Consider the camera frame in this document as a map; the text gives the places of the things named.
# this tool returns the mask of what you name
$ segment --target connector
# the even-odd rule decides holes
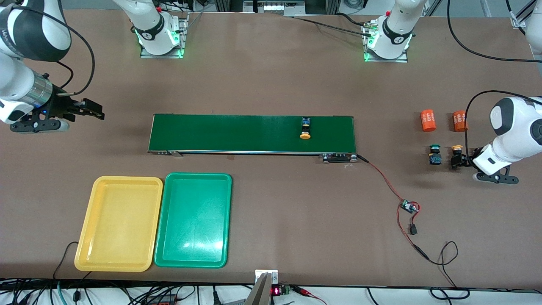
[[[222,302],[220,301],[216,290],[212,292],[212,299],[214,300],[213,305],[222,305]]]
[[[408,227],[408,231],[409,231],[410,235],[418,234],[418,229],[416,229],[415,224],[410,224],[409,227]]]
[[[148,305],[175,305],[176,296],[173,294],[168,295],[154,295],[147,297]]]
[[[302,296],[309,296],[311,293],[308,292],[307,290],[299,287],[299,286],[296,286],[296,285],[290,285],[290,288],[292,289],[293,292],[296,292]]]
[[[73,301],[74,302],[77,302],[81,299],[81,293],[79,292],[79,290],[76,290],[74,293],[73,293]]]

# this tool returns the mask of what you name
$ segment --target cable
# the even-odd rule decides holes
[[[457,38],[457,36],[455,35],[454,33],[454,30],[451,28],[451,20],[450,20],[450,2],[451,0],[448,0],[448,5],[447,5],[447,9],[446,9],[446,19],[448,20],[448,29],[450,30],[450,33],[452,35],[452,37],[454,38],[454,40],[463,48],[465,49],[466,51],[474,54],[474,55],[478,55],[480,57],[483,57],[483,58],[487,58],[487,59],[493,59],[493,60],[500,60],[500,61],[516,61],[516,62],[537,62],[537,63],[542,63],[542,60],[536,60],[536,59],[512,59],[512,58],[500,58],[500,57],[494,57],[494,56],[489,56],[489,55],[484,55],[482,53],[478,53],[476,51],[473,51],[469,48],[467,48],[461,41],[459,41],[459,39]]]
[[[85,295],[87,296],[88,303],[89,303],[90,305],[94,305],[94,304],[92,303],[91,297],[88,295],[87,288],[85,287],[84,290],[85,290]]]
[[[71,243],[69,243],[69,244],[66,246],[66,249],[64,250],[64,254],[62,255],[62,259],[60,260],[59,265],[56,266],[55,271],[53,272],[53,279],[57,279],[57,278],[56,278],[56,273],[57,273],[58,270],[60,269],[60,266],[61,266],[62,263],[64,262],[64,259],[66,259],[66,254],[68,253],[69,247],[70,247],[71,245],[73,245],[73,244],[76,244],[76,245],[77,245],[77,244],[79,244],[79,242],[71,242]]]
[[[472,104],[472,102],[479,96],[481,96],[482,94],[486,94],[486,93],[503,93],[503,94],[508,94],[508,95],[511,95],[511,96],[515,96],[515,97],[519,97],[519,98],[522,98],[522,99],[525,99],[525,100],[528,100],[528,101],[531,101],[535,104],[539,104],[539,105],[542,105],[541,102],[533,99],[533,98],[530,98],[530,97],[526,97],[526,96],[523,96],[521,94],[517,94],[517,93],[514,93],[514,92],[510,92],[510,91],[504,91],[504,90],[486,90],[486,91],[482,91],[480,93],[478,93],[477,95],[473,96],[472,99],[470,99],[469,103],[467,104],[467,108],[465,109],[465,124],[467,123],[467,117],[468,117],[468,114],[469,114],[469,108],[470,108],[470,105]],[[469,156],[469,142],[468,142],[468,135],[467,135],[467,129],[465,128],[465,154],[467,156],[467,164],[469,165],[472,165],[472,163],[470,162],[470,156]]]
[[[60,301],[62,301],[62,304],[68,305],[68,303],[66,303],[66,300],[64,299],[64,296],[62,295],[62,290],[60,289],[60,281],[56,282],[56,290],[59,292]]]
[[[199,12],[198,16],[194,19],[194,21],[190,22],[190,24],[186,27],[186,29],[184,31],[188,31],[188,29],[196,22],[198,21],[198,19],[201,18],[201,16],[203,15],[203,11],[205,10],[205,7],[202,6],[202,10]]]
[[[40,14],[40,15],[43,15],[47,18],[50,18],[54,21],[56,21],[57,23],[65,26],[68,30],[72,31],[77,37],[79,37],[81,39],[81,41],[87,46],[88,48],[88,51],[90,52],[91,54],[91,60],[92,60],[92,67],[91,67],[91,74],[88,78],[88,81],[86,83],[86,85],[83,87],[83,89],[77,91],[77,92],[74,92],[74,93],[70,93],[70,94],[66,94],[66,93],[60,93],[61,96],[76,96],[78,94],[81,94],[83,93],[83,91],[85,91],[89,85],[91,84],[92,82],[92,79],[94,77],[94,70],[96,68],[96,59],[94,57],[94,51],[92,51],[92,47],[90,46],[90,44],[88,43],[88,41],[81,35],[79,34],[79,32],[77,32],[76,30],[74,30],[72,27],[70,27],[69,25],[67,25],[66,23],[58,20],[57,18],[51,16],[50,14],[46,13],[46,12],[42,12],[42,11],[37,11],[37,10],[34,10],[34,9],[31,9],[31,8],[28,8],[28,7],[12,7],[12,9],[14,10],[23,10],[23,11],[31,11],[31,12],[34,12],[36,14]]]
[[[315,295],[311,295],[310,297],[311,297],[311,298],[315,298],[315,299],[317,299],[318,301],[320,301],[320,302],[324,303],[325,305],[327,305],[326,301],[322,300],[321,298],[319,298],[319,297],[317,297],[317,296],[315,296]]]
[[[352,22],[353,24],[357,25],[357,26],[360,26],[362,27],[364,23],[368,23],[368,21],[365,21],[365,22],[357,22],[355,21],[354,19],[350,18],[349,15],[343,13],[343,12],[338,12],[336,13],[335,15],[337,16],[342,16],[342,17],[345,17],[346,19],[348,19],[348,21]]]
[[[175,294],[175,296],[177,297],[177,295],[179,294],[179,290],[182,288],[183,286],[179,287],[179,289],[177,290],[177,293]],[[193,295],[195,292],[196,292],[196,286],[193,286],[194,290],[192,290],[191,293],[189,293],[186,297],[181,297],[179,299],[179,301],[182,301],[182,300],[186,300],[189,296]]]
[[[384,181],[386,182],[386,184],[388,185],[388,187],[390,188],[390,190],[393,192],[393,194],[400,200],[400,203],[397,205],[397,226],[399,227],[399,229],[401,230],[401,233],[403,233],[403,235],[405,236],[406,240],[409,242],[409,244],[425,259],[427,260],[428,262],[430,262],[431,264],[434,264],[434,265],[438,265],[440,267],[442,267],[442,271],[446,277],[446,280],[452,284],[454,287],[457,288],[457,286],[455,285],[454,281],[450,278],[450,276],[448,275],[448,273],[446,272],[446,269],[444,266],[446,265],[449,265],[451,262],[453,262],[457,256],[459,255],[459,250],[457,248],[457,244],[454,242],[454,241],[449,241],[449,242],[446,242],[445,245],[441,248],[441,251],[440,251],[440,255],[439,255],[439,258],[442,259],[442,263],[439,263],[439,262],[435,262],[433,261],[432,259],[429,258],[429,256],[427,254],[425,254],[425,252],[419,247],[417,246],[416,244],[414,244],[414,242],[410,239],[410,237],[408,236],[408,234],[405,232],[403,226],[401,225],[401,221],[399,219],[399,211],[401,210],[401,205],[402,203],[405,201],[405,199],[403,197],[401,197],[401,195],[399,195],[399,192],[397,192],[397,190],[393,187],[393,185],[391,184],[391,182],[388,180],[388,178],[386,177],[386,175],[376,166],[374,165],[373,163],[369,162],[369,160],[367,160],[366,158],[362,157],[361,155],[356,155],[358,157],[358,159],[366,162],[367,164],[369,164],[370,166],[372,166],[376,171],[378,171],[380,173],[380,175],[382,176],[382,178],[384,179]],[[416,206],[420,206],[417,202],[414,202],[414,201],[410,201],[410,203],[416,205]],[[444,251],[446,250],[446,248],[448,247],[448,245],[450,244],[453,244],[455,246],[455,255],[447,262],[444,261]]]
[[[515,15],[514,15],[514,12],[512,11],[512,7],[510,6],[510,0],[506,0],[506,7],[508,8],[508,12],[510,13],[511,17],[517,21],[517,19],[515,18]],[[521,31],[521,33],[523,35],[525,35],[525,30],[523,30],[523,28],[521,28],[520,26],[518,26],[518,29]]]
[[[329,24],[321,23],[321,22],[318,22],[318,21],[312,21],[312,20],[308,20],[308,19],[295,18],[295,17],[290,17],[290,18],[293,18],[295,20],[303,20],[303,21],[306,21],[306,22],[314,23],[314,24],[317,24],[319,26],[328,27],[330,29],[334,29],[334,30],[338,30],[338,31],[344,31],[344,32],[347,32],[347,33],[352,33],[352,34],[356,34],[356,35],[371,37],[371,34],[369,34],[369,33],[356,32],[356,31],[352,31],[352,30],[339,28],[339,27],[334,27],[334,26],[331,26]]]
[[[64,87],[66,87],[66,86],[69,84],[69,82],[72,81],[74,73],[73,73],[72,68],[70,68],[70,67],[68,67],[67,65],[61,63],[60,61],[57,61],[56,63],[58,63],[59,65],[61,65],[61,66],[64,67],[64,68],[68,69],[68,71],[69,71],[69,78],[68,78],[68,80],[64,83],[64,85],[60,86],[60,89],[62,89],[62,88],[64,88]]]
[[[371,301],[372,301],[375,305],[380,305],[380,304],[377,303],[377,301],[375,301],[375,297],[372,296],[371,289],[369,289],[369,287],[367,287],[367,292],[369,293],[369,296],[371,297]]]
[[[442,296],[436,296],[435,293],[433,292],[434,290],[438,290],[440,291],[444,297]],[[470,297],[470,290],[469,289],[465,289],[464,291],[467,292],[467,294],[465,294],[464,296],[449,296],[446,291],[444,291],[444,289],[440,288],[440,287],[431,287],[429,288],[429,293],[431,294],[432,297],[434,297],[435,299],[437,300],[441,300],[441,301],[448,301],[448,304],[449,305],[453,305],[451,303],[452,300],[465,300],[466,298]]]

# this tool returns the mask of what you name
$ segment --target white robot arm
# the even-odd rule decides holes
[[[490,113],[497,137],[473,158],[474,164],[487,175],[542,152],[542,98],[504,98]]]
[[[60,0],[25,0],[20,7],[0,7],[0,120],[11,124],[15,132],[51,132],[68,126],[55,118],[73,122],[75,115],[91,115],[103,119],[100,105],[59,97],[65,91],[22,62],[23,58],[59,61],[72,43],[64,25],[36,12],[66,22]]]
[[[395,59],[408,48],[412,30],[427,0],[395,0],[389,16],[380,16],[378,31],[367,47],[384,59]]]
[[[163,55],[180,44],[179,17],[158,12],[152,0],[112,0],[128,15],[139,43],[152,55]]]
[[[525,36],[529,44],[542,52],[542,1],[538,0],[528,20]]]

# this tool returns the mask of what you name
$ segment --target black cable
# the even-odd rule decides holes
[[[454,30],[451,28],[451,20],[450,20],[450,2],[451,0],[448,0],[448,5],[447,5],[447,9],[446,9],[446,19],[448,20],[448,29],[450,30],[450,33],[452,35],[452,37],[454,38],[454,40],[463,48],[465,49],[466,51],[474,54],[474,55],[478,55],[480,57],[483,57],[483,58],[487,58],[487,59],[493,59],[493,60],[500,60],[500,61],[516,61],[516,62],[537,62],[537,63],[542,63],[542,60],[536,60],[536,59],[512,59],[512,58],[500,58],[500,57],[494,57],[494,56],[489,56],[489,55],[484,55],[482,53],[478,53],[476,51],[473,51],[469,48],[467,48],[461,41],[459,41],[459,39],[457,38],[457,36],[455,35],[454,33]]]
[[[455,246],[455,255],[447,262],[444,262],[444,250],[446,250],[446,248],[448,247],[448,245],[450,244],[453,244]],[[440,255],[439,255],[439,258],[442,258],[442,263],[438,263],[438,262],[435,262],[433,261],[432,259],[429,258],[429,256],[427,254],[425,254],[425,252],[423,252],[423,250],[418,247],[416,244],[412,244],[412,246],[414,247],[414,249],[416,249],[416,251],[418,251],[418,253],[423,257],[425,258],[425,260],[427,260],[429,263],[431,264],[434,264],[434,265],[438,265],[440,267],[442,267],[442,271],[444,272],[444,275],[446,276],[448,282],[450,282],[450,284],[452,284],[454,287],[457,288],[456,284],[454,283],[454,281],[450,278],[450,276],[448,275],[448,273],[446,272],[446,269],[444,268],[444,266],[446,265],[449,265],[451,262],[453,262],[457,256],[459,255],[459,249],[457,248],[457,244],[454,242],[454,241],[449,241],[447,243],[444,244],[444,246],[442,247],[441,249],[441,252],[440,252]]]
[[[84,287],[83,289],[85,290],[85,295],[87,296],[88,303],[89,303],[90,305],[94,305],[94,304],[92,303],[91,297],[88,295],[87,288]]]
[[[369,296],[371,297],[371,301],[372,301],[375,305],[379,305],[379,304],[377,303],[377,301],[375,301],[375,297],[372,296],[371,289],[369,289],[369,287],[367,287],[367,292],[369,293]]]
[[[191,293],[189,293],[186,297],[181,297],[181,298],[179,299],[179,301],[186,300],[189,296],[193,295],[193,294],[196,292],[196,286],[193,286],[193,288],[194,288],[194,290],[192,290]]]
[[[440,291],[444,295],[444,297],[436,296],[435,293],[434,293],[434,290]],[[446,291],[444,291],[444,289],[442,289],[440,287],[431,287],[431,288],[429,288],[429,293],[431,294],[432,297],[434,297],[437,300],[448,301],[449,305],[453,305],[451,303],[452,300],[465,300],[466,298],[470,297],[470,290],[469,289],[465,289],[465,290],[462,290],[462,291],[466,291],[467,294],[465,294],[464,296],[449,296],[446,293]]]
[[[334,26],[331,26],[329,24],[321,23],[321,22],[318,22],[318,21],[312,21],[312,20],[308,20],[308,19],[303,19],[303,18],[295,18],[295,17],[291,17],[291,18],[294,18],[295,20],[303,20],[303,21],[306,21],[306,22],[311,22],[311,23],[317,24],[319,26],[328,27],[328,28],[334,29],[334,30],[339,30],[339,31],[347,32],[347,33],[352,33],[352,34],[357,34],[357,35],[361,35],[361,36],[371,37],[371,34],[369,34],[369,33],[362,33],[362,32],[347,30],[347,29],[343,29],[343,28],[339,28],[339,27],[334,27]]]
[[[72,31],[77,37],[79,37],[81,39],[81,41],[87,46],[88,48],[88,51],[90,52],[91,54],[91,60],[92,60],[92,67],[91,67],[91,74],[90,76],[88,77],[88,81],[86,83],[86,85],[83,87],[83,89],[77,91],[77,92],[74,92],[73,94],[71,94],[72,96],[76,96],[78,94],[81,94],[83,93],[83,91],[85,91],[89,85],[91,84],[92,82],[92,79],[94,77],[94,70],[96,68],[96,58],[94,57],[94,51],[92,51],[92,47],[90,46],[90,44],[88,43],[88,41],[81,35],[79,34],[79,32],[77,32],[76,30],[74,30],[72,27],[70,27],[69,25],[67,25],[66,23],[60,21],[59,19],[57,19],[56,17],[53,17],[51,16],[50,14],[46,13],[46,12],[42,12],[42,11],[37,11],[35,9],[31,9],[31,8],[28,8],[28,7],[12,7],[12,9],[14,10],[23,10],[23,11],[31,11],[31,12],[34,12],[36,14],[40,14],[40,15],[43,15],[47,18],[50,18],[54,21],[56,21],[57,23],[65,26],[68,30]]]
[[[510,91],[504,91],[504,90],[486,90],[486,91],[482,91],[480,93],[478,93],[477,95],[473,96],[472,99],[470,99],[469,103],[467,104],[467,108],[465,109],[465,124],[467,123],[467,116],[469,114],[469,108],[470,108],[470,105],[472,104],[472,102],[479,96],[481,96],[482,94],[486,94],[486,93],[503,93],[503,94],[508,94],[508,95],[511,95],[511,96],[515,96],[515,97],[519,97],[519,98],[522,98],[522,99],[525,99],[525,100],[528,100],[528,101],[531,101],[535,104],[539,104],[539,105],[542,105],[541,102],[533,99],[533,98],[530,98],[530,97],[526,97],[526,96],[523,96],[521,94],[517,94],[517,93],[514,93],[514,92],[510,92]],[[467,129],[465,128],[465,153],[466,153],[466,156],[467,156],[467,163],[469,165],[472,165],[472,163],[470,162],[470,157],[469,157],[469,142],[468,142],[468,135],[467,135]]]
[[[69,82],[72,81],[74,73],[73,73],[72,68],[70,68],[70,67],[68,67],[67,65],[61,63],[60,61],[57,61],[56,63],[58,63],[59,65],[61,65],[61,66],[64,67],[64,68],[68,69],[68,71],[69,71],[69,78],[68,78],[68,80],[64,83],[64,85],[60,86],[60,89],[62,89],[62,88],[64,88],[64,87],[66,87],[66,86],[69,84]]]
[[[349,15],[347,15],[347,14],[345,14],[345,13],[343,13],[343,12],[338,12],[338,13],[336,13],[335,15],[345,17],[346,19],[348,19],[348,21],[350,21],[350,22],[352,22],[353,24],[355,24],[355,25],[357,25],[357,26],[360,26],[360,27],[362,27],[364,23],[367,23],[367,21],[366,21],[366,22],[357,22],[357,21],[355,21],[354,19],[350,18]]]
[[[55,271],[53,272],[53,279],[57,279],[57,278],[56,278],[56,273],[57,273],[58,270],[60,269],[60,266],[61,266],[62,263],[64,262],[64,259],[66,259],[66,254],[68,253],[69,247],[70,247],[71,245],[73,245],[73,244],[76,244],[76,245],[77,245],[78,243],[79,243],[79,242],[71,242],[71,243],[69,243],[69,244],[66,246],[66,249],[64,250],[64,254],[62,255],[62,259],[60,260],[59,265],[56,266]]]
[[[522,10],[520,10],[519,13],[518,13],[518,16],[525,13],[525,11],[528,10],[534,3],[536,3],[536,1],[533,1],[533,2],[529,3],[528,6],[524,7]]]
[[[515,18],[514,12],[512,11],[512,7],[510,6],[510,0],[506,0],[506,8],[508,8],[508,12],[510,13],[510,15],[514,16]],[[521,31],[523,35],[525,35],[525,30],[523,30],[523,28],[521,28],[519,25],[518,25],[518,29]]]

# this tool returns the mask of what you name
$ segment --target brown table surface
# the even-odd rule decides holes
[[[78,117],[59,134],[0,129],[0,274],[51,277],[66,245],[79,240],[92,183],[103,175],[155,176],[173,171],[225,172],[234,179],[228,262],[222,269],[95,272],[90,278],[243,282],[255,269],[278,269],[281,281],[329,285],[448,285],[437,266],[412,249],[396,224],[397,199],[368,164],[321,164],[316,157],[189,155],[146,152],[155,112],[242,115],[349,115],[358,152],[382,169],[422,213],[412,239],[436,260],[454,240],[447,267],[463,287],[542,287],[542,155],[512,166],[516,186],[475,182],[474,170],[451,171],[449,147],[463,144],[451,113],[483,90],[535,96],[535,64],[471,55],[452,39],[445,18],[422,18],[409,63],[366,63],[359,36],[264,14],[204,14],[190,29],[185,59],[139,59],[122,11],[74,10],[66,17],[91,43],[96,74],[81,95],[104,106],[106,120]],[[356,30],[338,16],[321,22]],[[457,18],[471,48],[532,58],[506,18]],[[63,60],[78,90],[89,72],[77,37]],[[54,63],[29,62],[62,84]],[[504,97],[487,94],[469,115],[470,146],[491,141],[488,116]],[[421,131],[432,108],[435,132]],[[438,143],[444,164],[428,165]],[[403,225],[408,214],[401,213]],[[75,247],[58,276],[80,278]]]

